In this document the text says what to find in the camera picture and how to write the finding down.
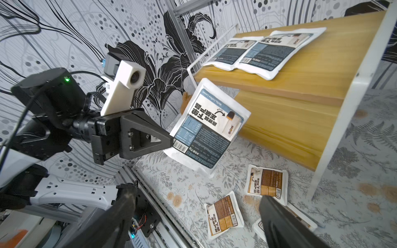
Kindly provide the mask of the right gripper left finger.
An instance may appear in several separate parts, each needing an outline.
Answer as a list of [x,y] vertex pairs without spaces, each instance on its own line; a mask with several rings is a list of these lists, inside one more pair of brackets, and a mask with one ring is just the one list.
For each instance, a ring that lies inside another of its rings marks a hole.
[[123,248],[130,240],[129,229],[138,199],[137,184],[121,184],[112,207],[82,233],[69,241],[66,248]]

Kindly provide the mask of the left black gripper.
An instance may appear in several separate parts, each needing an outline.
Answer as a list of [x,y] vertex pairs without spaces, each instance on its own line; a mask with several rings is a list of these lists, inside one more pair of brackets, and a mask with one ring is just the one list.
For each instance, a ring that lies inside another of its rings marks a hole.
[[[160,150],[170,148],[173,138],[143,110],[131,110],[121,118],[103,116],[87,122],[93,159],[96,164],[120,155],[131,160]],[[152,136],[160,141],[152,142]]]

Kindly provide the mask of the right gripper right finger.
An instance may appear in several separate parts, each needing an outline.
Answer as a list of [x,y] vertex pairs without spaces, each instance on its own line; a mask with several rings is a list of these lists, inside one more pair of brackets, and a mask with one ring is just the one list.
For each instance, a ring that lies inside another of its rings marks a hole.
[[327,248],[328,245],[271,196],[259,205],[266,242],[270,248]]

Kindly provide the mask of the blue coffee bag three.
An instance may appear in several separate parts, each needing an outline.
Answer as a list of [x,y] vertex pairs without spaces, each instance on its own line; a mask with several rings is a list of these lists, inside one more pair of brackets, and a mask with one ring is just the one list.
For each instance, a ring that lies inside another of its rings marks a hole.
[[209,178],[251,112],[209,79],[200,81],[170,135],[164,153]]

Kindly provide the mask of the blue coffee bag one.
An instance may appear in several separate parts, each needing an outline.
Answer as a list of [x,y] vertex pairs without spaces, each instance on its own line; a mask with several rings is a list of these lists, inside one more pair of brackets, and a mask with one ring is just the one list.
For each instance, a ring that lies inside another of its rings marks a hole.
[[214,53],[203,66],[214,66],[225,71],[236,68],[238,60],[263,36],[231,38],[220,50]]

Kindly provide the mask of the blue coffee bag two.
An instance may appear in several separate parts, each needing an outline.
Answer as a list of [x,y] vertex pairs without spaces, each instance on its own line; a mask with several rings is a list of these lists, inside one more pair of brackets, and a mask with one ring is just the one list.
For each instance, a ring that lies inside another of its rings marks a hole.
[[274,31],[256,42],[238,61],[236,68],[261,78],[273,80],[300,49],[318,38],[326,27]]

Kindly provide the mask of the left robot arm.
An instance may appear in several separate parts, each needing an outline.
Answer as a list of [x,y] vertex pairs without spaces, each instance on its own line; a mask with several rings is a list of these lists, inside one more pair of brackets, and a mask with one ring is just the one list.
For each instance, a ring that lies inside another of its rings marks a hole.
[[73,182],[51,175],[39,162],[71,152],[71,140],[91,144],[98,165],[120,156],[131,160],[172,147],[173,138],[142,108],[102,116],[90,109],[93,93],[84,93],[65,68],[32,74],[12,94],[32,112],[1,149],[1,209],[28,205],[78,204],[108,210],[125,186]]

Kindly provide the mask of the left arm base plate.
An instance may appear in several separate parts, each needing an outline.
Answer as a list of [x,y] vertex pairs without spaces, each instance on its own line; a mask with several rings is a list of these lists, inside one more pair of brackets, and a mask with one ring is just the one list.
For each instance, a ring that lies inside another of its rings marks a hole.
[[142,190],[138,189],[136,208],[130,227],[131,233],[136,236],[141,230],[143,235],[148,238],[155,231],[160,221],[161,218],[158,212],[154,209]]

